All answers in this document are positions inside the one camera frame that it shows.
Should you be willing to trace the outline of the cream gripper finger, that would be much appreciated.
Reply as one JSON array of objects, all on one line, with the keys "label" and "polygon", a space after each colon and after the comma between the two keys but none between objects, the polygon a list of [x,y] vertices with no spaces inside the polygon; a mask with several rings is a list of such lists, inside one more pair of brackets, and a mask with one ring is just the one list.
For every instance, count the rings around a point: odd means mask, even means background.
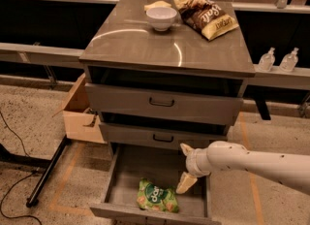
[{"label": "cream gripper finger", "polygon": [[180,147],[185,156],[189,156],[194,151],[192,147],[186,144],[181,144]]},{"label": "cream gripper finger", "polygon": [[180,181],[177,184],[176,193],[184,194],[197,182],[197,180],[198,179],[191,174],[183,172]]}]

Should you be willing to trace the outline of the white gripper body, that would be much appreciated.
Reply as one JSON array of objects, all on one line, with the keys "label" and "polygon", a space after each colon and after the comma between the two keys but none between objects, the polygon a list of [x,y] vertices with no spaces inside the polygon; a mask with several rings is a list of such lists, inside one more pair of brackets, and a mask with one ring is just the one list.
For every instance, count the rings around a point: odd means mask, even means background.
[{"label": "white gripper body", "polygon": [[193,177],[210,175],[210,163],[207,158],[207,149],[189,148],[186,150],[186,169]]}]

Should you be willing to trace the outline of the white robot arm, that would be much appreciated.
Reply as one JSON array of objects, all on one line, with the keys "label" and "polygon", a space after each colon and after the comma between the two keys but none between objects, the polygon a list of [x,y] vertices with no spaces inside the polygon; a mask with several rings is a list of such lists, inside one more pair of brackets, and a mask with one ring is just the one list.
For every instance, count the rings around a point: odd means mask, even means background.
[{"label": "white robot arm", "polygon": [[214,171],[240,170],[267,178],[299,192],[310,194],[310,156],[248,150],[243,145],[216,141],[207,148],[181,144],[186,156],[176,193],[183,194],[199,177]]}]

